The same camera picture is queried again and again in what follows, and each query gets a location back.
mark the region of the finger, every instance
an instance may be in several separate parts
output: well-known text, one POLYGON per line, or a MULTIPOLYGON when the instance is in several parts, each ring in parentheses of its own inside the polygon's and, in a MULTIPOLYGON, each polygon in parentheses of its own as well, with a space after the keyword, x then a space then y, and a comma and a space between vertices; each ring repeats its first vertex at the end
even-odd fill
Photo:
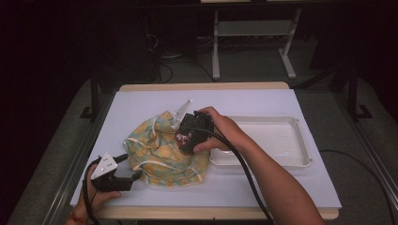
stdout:
POLYGON ((201 142, 196 144, 196 146, 193 148, 193 152, 200 153, 200 152, 210 151, 213 148, 220 148, 222 150, 226 150, 225 145, 223 145, 220 141, 218 141, 215 138, 210 138, 206 142, 201 142))
POLYGON ((88 169, 88 174, 87 177, 91 177, 91 175, 94 173, 94 171, 96 170, 98 164, 94 164, 90 167, 90 169, 88 169))
POLYGON ((121 193, 119 191, 111 191, 111 192, 99 192, 95 197, 96 202, 99 204, 106 203, 112 199, 120 198, 121 193))
POLYGON ((199 112, 209 114, 213 119, 220 115, 219 112, 217 112, 216 109, 211 106, 205 107, 202 110, 199 110, 199 112))

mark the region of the person's left hand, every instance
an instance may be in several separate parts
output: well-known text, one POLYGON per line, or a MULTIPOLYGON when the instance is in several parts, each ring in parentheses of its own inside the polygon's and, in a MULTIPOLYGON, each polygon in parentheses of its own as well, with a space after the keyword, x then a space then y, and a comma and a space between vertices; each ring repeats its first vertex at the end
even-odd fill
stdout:
MULTIPOLYGON (((91 201, 91 209, 93 214, 95 214, 101 207, 108 201, 112 199, 119 198, 121 196, 119 191, 111 191, 111 192, 102 192, 96 190, 96 188, 93 186, 91 182, 91 175, 97 168, 97 164, 93 165, 88 173, 87 173, 87 194, 88 194, 88 200, 91 201)), ((81 218, 84 220, 88 219, 88 214, 85 209, 85 204, 84 204, 84 197, 83 197, 83 191, 80 191, 80 197, 79 201, 77 202, 75 208, 73 209, 73 215, 77 218, 81 218)))

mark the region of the white table surface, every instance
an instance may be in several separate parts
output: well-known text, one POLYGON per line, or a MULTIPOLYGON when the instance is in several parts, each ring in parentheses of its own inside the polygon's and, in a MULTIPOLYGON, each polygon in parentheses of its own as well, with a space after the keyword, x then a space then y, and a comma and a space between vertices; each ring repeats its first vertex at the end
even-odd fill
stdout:
MULTIPOLYGON (((298 119, 312 164, 302 170, 288 170, 308 191, 318 208, 341 208, 333 184, 319 155, 293 90, 178 90, 118 92, 87 165, 105 152, 114 157, 126 153, 123 141, 145 120, 165 111, 173 113, 188 98, 193 103, 188 113, 213 106, 221 114, 244 116, 292 116, 298 119)), ((131 173, 129 164, 119 165, 117 176, 131 173)), ((78 201, 81 183, 70 202, 78 201)), ((204 182, 189 187, 154 187, 143 181, 133 183, 131 191, 107 203, 113 206, 183 207, 258 207, 241 169, 210 165, 204 182)))

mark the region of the floral fabric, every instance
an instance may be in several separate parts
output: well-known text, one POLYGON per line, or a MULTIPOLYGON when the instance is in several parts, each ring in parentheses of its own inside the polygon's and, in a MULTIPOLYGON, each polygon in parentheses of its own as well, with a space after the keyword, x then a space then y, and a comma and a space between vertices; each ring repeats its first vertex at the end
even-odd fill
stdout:
POLYGON ((187 156, 176 144, 173 116, 164 112, 136 128, 124 141, 131 167, 143 170, 148 184, 180 187, 201 183, 206 175, 208 152, 187 156))

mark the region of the person's right hand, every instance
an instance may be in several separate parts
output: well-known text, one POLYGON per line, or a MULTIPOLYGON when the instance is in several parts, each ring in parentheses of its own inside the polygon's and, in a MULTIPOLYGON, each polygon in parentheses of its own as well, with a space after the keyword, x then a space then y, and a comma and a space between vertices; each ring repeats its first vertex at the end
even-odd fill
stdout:
MULTIPOLYGON (((235 123, 231 118, 219 114, 213 107, 206 107, 199 112, 207 113, 211 116, 216 127, 216 132, 224 136, 235 148, 239 151, 243 144, 252 141, 252 139, 235 123)), ((210 138, 206 142, 198 143, 194 148, 193 152, 209 151, 212 148, 219 148, 224 151, 230 149, 225 146, 217 138, 210 138)))

